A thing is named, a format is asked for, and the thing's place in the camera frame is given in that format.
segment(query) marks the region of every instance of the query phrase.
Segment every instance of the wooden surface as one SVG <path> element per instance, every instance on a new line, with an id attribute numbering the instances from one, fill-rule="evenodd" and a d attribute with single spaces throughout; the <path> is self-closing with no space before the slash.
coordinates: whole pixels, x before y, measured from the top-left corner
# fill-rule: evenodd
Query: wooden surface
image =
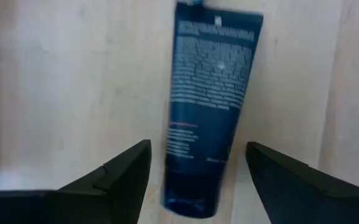
<path id="1" fill-rule="evenodd" d="M 359 1 L 344 1 L 320 168 L 359 185 Z"/>
<path id="2" fill-rule="evenodd" d="M 141 139 L 153 158 L 139 223 L 269 223 L 244 159 L 250 140 L 359 184 L 359 92 L 349 88 L 359 85 L 359 1 L 207 5 L 264 14 L 214 218 L 159 205 L 173 0 L 0 0 L 0 189 L 56 189 Z"/>

